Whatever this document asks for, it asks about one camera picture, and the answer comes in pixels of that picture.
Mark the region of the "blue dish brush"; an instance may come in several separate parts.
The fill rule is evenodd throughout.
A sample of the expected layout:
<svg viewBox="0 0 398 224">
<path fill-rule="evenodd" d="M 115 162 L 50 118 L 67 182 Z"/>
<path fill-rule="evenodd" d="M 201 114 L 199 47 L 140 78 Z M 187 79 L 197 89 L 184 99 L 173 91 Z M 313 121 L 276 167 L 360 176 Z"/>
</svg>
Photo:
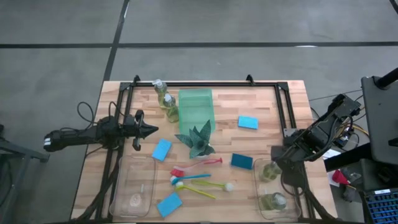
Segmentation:
<svg viewBox="0 0 398 224">
<path fill-rule="evenodd" d="M 188 176 L 183 176 L 183 177 L 171 176 L 171 178 L 170 178 L 170 183 L 171 183 L 172 185 L 176 185 L 177 182 L 180 182 L 181 180 L 185 180 L 185 179 L 198 179 L 198 178 L 204 178 L 204 177 L 211 177 L 211 174 L 188 175 Z"/>
</svg>

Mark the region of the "grey metal stand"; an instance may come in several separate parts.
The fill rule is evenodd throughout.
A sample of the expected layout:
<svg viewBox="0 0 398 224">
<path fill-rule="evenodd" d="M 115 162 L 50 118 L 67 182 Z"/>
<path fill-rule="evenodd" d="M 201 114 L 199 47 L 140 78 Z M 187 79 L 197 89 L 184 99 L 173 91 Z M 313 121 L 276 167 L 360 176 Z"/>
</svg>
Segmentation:
<svg viewBox="0 0 398 224">
<path fill-rule="evenodd" d="M 22 187 L 29 162 L 31 159 L 38 159 L 41 163 L 46 163 L 48 162 L 50 155 L 49 153 L 38 152 L 6 140 L 2 136 L 3 131 L 4 126 L 0 124 L 0 151 L 4 151 L 4 153 L 0 153 L 0 164 L 3 162 L 9 168 L 8 177 L 10 187 L 8 188 L 4 198 L 0 200 L 0 210 L 2 210 L 2 214 L 0 214 L 0 224 L 9 224 L 11 221 L 12 209 L 14 208 L 18 193 Z M 10 159 L 12 157 L 21 160 L 15 177 L 12 176 L 10 163 Z"/>
</svg>

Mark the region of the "snake plant in white pot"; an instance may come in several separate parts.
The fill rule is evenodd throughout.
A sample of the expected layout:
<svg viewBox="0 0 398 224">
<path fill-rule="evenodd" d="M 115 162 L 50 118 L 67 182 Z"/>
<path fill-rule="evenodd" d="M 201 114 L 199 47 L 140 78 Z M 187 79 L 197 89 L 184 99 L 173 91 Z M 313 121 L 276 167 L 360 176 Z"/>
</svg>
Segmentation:
<svg viewBox="0 0 398 224">
<path fill-rule="evenodd" d="M 210 145 L 211 122 L 208 120 L 199 131 L 196 126 L 189 129 L 189 134 L 176 134 L 175 137 L 190 149 L 189 158 L 209 156 L 215 150 Z"/>
</svg>

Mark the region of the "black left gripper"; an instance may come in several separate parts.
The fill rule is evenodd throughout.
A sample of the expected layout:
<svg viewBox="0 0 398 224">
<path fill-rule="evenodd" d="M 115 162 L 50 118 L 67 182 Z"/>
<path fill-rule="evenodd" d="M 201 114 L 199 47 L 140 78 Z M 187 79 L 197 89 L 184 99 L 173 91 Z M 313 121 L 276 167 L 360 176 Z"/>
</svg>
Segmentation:
<svg viewBox="0 0 398 224">
<path fill-rule="evenodd" d="M 159 130 L 157 126 L 144 123 L 144 112 L 137 110 L 135 115 L 128 114 L 123 121 L 123 134 L 126 138 L 133 137 L 133 148 L 135 151 L 141 150 L 140 139 L 145 139 Z"/>
</svg>

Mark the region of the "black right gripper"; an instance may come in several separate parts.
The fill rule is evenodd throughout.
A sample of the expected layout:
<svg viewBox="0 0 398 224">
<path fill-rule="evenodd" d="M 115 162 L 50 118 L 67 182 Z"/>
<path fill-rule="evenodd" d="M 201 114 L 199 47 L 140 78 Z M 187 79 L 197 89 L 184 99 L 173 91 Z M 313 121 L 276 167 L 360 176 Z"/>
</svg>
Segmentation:
<svg viewBox="0 0 398 224">
<path fill-rule="evenodd" d="M 284 169 L 282 169 L 282 182 L 284 184 L 301 187 L 301 172 L 297 167 L 298 162 L 302 162 L 306 157 L 311 155 L 310 146 L 302 139 L 293 141 L 288 139 L 284 141 L 284 146 L 271 147 L 271 160 L 276 162 L 285 152 L 287 154 L 284 159 Z"/>
</svg>

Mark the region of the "yellow dish brush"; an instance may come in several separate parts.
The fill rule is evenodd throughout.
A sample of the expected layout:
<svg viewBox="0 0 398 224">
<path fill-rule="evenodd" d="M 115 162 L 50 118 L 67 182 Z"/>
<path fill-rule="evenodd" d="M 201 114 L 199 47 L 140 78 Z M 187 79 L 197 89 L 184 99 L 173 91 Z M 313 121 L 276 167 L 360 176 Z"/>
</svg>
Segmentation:
<svg viewBox="0 0 398 224">
<path fill-rule="evenodd" d="M 190 190 L 190 191 L 192 191 L 192 192 L 195 192 L 195 193 L 197 193 L 197 194 L 206 196 L 206 197 L 208 197 L 208 198 L 216 199 L 216 197 L 215 197 L 214 195 L 208 194 L 208 193 L 206 193 L 206 192 L 204 192 L 204 191 L 202 191 L 202 190 L 198 190 L 198 189 L 195 189 L 195 188 L 193 188 L 193 187 L 189 187 L 189 186 L 185 185 L 183 182 L 177 182 L 177 183 L 175 184 L 175 190 L 176 190 L 176 191 Z"/>
</svg>

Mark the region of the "green translucent plastic bin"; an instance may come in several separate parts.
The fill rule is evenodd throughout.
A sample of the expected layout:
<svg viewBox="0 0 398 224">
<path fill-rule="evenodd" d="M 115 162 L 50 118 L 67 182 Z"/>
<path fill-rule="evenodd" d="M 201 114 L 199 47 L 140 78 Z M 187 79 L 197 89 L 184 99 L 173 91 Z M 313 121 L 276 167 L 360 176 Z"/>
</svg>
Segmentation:
<svg viewBox="0 0 398 224">
<path fill-rule="evenodd" d="M 189 135 L 189 130 L 196 127 L 199 131 L 210 122 L 211 133 L 215 131 L 215 112 L 212 89 L 182 89 L 178 93 L 180 134 Z"/>
</svg>

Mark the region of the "white paper sheet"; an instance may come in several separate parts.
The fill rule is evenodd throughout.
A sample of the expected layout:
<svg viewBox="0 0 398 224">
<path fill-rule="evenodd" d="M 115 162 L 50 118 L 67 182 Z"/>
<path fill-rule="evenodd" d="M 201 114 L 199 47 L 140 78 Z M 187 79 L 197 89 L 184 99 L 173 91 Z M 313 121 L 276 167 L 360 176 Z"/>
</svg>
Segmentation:
<svg viewBox="0 0 398 224">
<path fill-rule="evenodd" d="M 334 149 L 329 149 L 322 155 L 322 158 L 323 158 L 323 160 L 326 160 L 331 157 L 339 156 L 340 154 L 341 154 L 340 151 L 336 151 Z"/>
</svg>

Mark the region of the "black diagonal bar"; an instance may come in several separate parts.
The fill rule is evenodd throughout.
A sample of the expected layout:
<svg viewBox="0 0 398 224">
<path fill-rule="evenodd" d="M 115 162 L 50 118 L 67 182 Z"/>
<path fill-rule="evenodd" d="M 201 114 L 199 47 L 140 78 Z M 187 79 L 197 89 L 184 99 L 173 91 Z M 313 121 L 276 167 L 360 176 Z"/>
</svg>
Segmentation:
<svg viewBox="0 0 398 224">
<path fill-rule="evenodd" d="M 372 160 L 371 144 L 366 143 L 358 146 L 350 151 L 343 152 L 337 156 L 330 157 L 324 160 L 326 171 L 332 171 L 341 167 L 358 162 L 361 159 Z"/>
</svg>

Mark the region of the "clear yellow dish soap bottle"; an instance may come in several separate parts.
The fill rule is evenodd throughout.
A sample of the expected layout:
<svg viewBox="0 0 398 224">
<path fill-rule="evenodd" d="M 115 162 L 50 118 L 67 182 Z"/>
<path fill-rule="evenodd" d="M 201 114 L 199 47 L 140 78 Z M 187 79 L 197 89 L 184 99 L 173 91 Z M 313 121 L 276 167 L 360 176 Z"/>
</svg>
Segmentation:
<svg viewBox="0 0 398 224">
<path fill-rule="evenodd" d="M 271 182 L 282 173 L 282 170 L 276 162 L 266 164 L 259 173 L 259 179 L 262 182 Z"/>
<path fill-rule="evenodd" d="M 166 109 L 168 121 L 171 123 L 179 121 L 179 112 L 175 98 L 171 94 L 166 93 L 164 95 L 163 104 Z"/>
<path fill-rule="evenodd" d="M 259 202 L 261 210 L 283 210 L 287 206 L 287 199 L 279 192 L 265 194 Z"/>
<path fill-rule="evenodd" d="M 152 82 L 152 84 L 154 85 L 154 90 L 157 93 L 157 98 L 158 98 L 158 103 L 159 106 L 164 110 L 166 109 L 165 105 L 164 105 L 164 96 L 166 93 L 168 93 L 167 91 L 167 84 L 166 82 L 163 82 L 160 79 L 156 79 Z"/>
</svg>

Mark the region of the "red and pink dish brush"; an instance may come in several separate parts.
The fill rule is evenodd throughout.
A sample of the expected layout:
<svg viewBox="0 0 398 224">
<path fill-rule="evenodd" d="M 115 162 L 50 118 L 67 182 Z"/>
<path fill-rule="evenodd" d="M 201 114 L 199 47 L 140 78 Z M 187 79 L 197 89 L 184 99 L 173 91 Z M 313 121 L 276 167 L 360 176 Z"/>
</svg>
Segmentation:
<svg viewBox="0 0 398 224">
<path fill-rule="evenodd" d="M 212 164 L 222 164 L 222 163 L 223 159 L 221 157 L 219 159 L 205 159 L 187 167 L 173 166 L 173 169 L 171 170 L 170 174 L 176 177 L 183 177 L 186 174 L 192 173 L 198 167 L 202 167 L 205 165 L 212 165 Z"/>
</svg>

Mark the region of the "small blue electronics module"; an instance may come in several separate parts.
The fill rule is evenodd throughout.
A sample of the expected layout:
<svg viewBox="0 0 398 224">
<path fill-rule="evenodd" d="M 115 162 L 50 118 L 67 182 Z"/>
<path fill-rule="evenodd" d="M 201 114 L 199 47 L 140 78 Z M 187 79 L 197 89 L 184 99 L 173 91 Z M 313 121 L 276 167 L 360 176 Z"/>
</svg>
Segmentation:
<svg viewBox="0 0 398 224">
<path fill-rule="evenodd" d="M 340 134 L 334 141 L 333 144 L 338 147 L 346 146 L 347 142 L 349 141 L 350 137 L 352 136 L 352 132 L 342 133 Z"/>
</svg>

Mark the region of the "dark teal sponge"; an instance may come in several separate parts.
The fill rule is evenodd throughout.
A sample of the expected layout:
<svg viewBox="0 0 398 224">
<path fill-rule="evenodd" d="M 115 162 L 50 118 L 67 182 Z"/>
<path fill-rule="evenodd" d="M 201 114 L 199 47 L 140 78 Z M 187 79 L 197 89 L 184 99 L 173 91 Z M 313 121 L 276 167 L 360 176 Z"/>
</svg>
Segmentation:
<svg viewBox="0 0 398 224">
<path fill-rule="evenodd" d="M 231 165 L 238 168 L 251 170 L 253 165 L 253 158 L 233 153 L 231 157 Z"/>
</svg>

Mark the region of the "black stand pole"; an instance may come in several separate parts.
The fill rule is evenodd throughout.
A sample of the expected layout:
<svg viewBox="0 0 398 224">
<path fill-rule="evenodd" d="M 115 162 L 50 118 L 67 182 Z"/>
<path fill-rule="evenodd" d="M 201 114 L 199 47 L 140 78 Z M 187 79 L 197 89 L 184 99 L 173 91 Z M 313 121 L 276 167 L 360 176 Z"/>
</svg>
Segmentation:
<svg viewBox="0 0 398 224">
<path fill-rule="evenodd" d="M 374 84 L 380 89 L 388 89 L 389 85 L 398 80 L 398 67 L 384 75 L 383 77 L 374 77 Z"/>
</svg>

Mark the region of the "light blue sponge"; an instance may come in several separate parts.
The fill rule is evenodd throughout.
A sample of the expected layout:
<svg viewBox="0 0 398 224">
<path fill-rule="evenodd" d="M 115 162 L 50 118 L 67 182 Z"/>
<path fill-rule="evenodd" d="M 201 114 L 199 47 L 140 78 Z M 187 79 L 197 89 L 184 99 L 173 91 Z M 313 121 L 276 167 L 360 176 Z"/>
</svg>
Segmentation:
<svg viewBox="0 0 398 224">
<path fill-rule="evenodd" d="M 158 161 L 163 162 L 167 157 L 167 154 L 172 146 L 172 143 L 166 139 L 161 139 L 159 143 L 156 145 L 152 158 L 157 159 Z"/>
<path fill-rule="evenodd" d="M 239 116 L 238 126 L 240 128 L 258 129 L 259 121 L 257 118 L 250 116 Z"/>
<path fill-rule="evenodd" d="M 178 209 L 180 206 L 182 206 L 182 204 L 183 202 L 180 199 L 178 193 L 173 192 L 172 194 L 170 194 L 168 197 L 164 198 L 161 202 L 157 204 L 157 209 L 160 213 L 160 216 L 162 218 L 165 218 L 166 216 L 174 212 L 176 209 Z"/>
</svg>

